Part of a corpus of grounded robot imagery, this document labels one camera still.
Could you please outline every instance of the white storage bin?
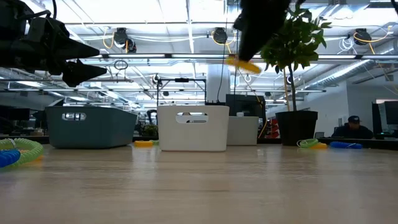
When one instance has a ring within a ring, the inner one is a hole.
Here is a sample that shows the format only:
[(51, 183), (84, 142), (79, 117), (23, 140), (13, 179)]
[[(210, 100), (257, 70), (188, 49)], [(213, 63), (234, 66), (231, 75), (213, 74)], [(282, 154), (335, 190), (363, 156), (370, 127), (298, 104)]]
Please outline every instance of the white storage bin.
[[(204, 114), (186, 115), (188, 113)], [(226, 150), (229, 120), (227, 106), (160, 106), (157, 118), (162, 151)]]

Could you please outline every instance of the plant stem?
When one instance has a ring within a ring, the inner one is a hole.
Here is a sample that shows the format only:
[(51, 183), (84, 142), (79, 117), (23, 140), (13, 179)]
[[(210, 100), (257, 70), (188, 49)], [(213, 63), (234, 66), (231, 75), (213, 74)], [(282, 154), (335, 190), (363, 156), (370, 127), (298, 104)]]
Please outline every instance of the plant stem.
[(285, 85), (285, 100), (287, 103), (287, 111), (290, 111), (290, 105), (289, 105), (289, 96), (287, 94), (287, 82), (286, 82), (286, 69), (284, 68), (284, 85)]
[(291, 78), (291, 80), (292, 80), (293, 111), (297, 111), (297, 105), (296, 105), (296, 87), (294, 86), (293, 70), (292, 70), (292, 65), (291, 65), (291, 64), (289, 64), (289, 72), (290, 72), (290, 78)]

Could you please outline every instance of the green coiled cable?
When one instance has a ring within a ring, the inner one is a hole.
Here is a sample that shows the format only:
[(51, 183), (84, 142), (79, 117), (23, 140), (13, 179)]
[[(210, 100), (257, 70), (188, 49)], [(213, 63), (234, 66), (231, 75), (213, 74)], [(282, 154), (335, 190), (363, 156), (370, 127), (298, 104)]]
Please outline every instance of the green coiled cable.
[(319, 143), (317, 139), (306, 139), (306, 140), (299, 140), (297, 142), (298, 147), (302, 148), (310, 148), (312, 146), (316, 146)]
[(37, 159), (40, 155), (43, 154), (43, 145), (38, 142), (31, 141), (28, 139), (14, 139), (14, 142), (10, 139), (0, 140), (0, 149), (23, 149), (27, 150), (27, 152), (22, 152), (19, 160), (7, 167), (14, 167), (21, 165), (25, 162), (31, 162)]

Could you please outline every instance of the bin handle cutout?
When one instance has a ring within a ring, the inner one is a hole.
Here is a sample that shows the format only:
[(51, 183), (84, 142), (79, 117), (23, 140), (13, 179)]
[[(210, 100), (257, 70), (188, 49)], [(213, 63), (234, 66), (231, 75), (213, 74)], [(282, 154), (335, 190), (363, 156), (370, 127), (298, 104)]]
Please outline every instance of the bin handle cutout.
[(87, 118), (85, 113), (63, 113), (62, 119), (64, 121), (84, 121)]
[(206, 113), (179, 112), (175, 116), (175, 120), (179, 124), (200, 124), (207, 123), (209, 117)]

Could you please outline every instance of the wooden table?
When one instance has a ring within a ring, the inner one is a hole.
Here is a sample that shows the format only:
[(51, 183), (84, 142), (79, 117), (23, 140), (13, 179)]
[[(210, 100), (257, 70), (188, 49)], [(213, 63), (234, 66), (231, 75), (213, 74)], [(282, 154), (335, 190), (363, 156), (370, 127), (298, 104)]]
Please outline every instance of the wooden table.
[(0, 172), (0, 223), (397, 223), (398, 152), (61, 150)]

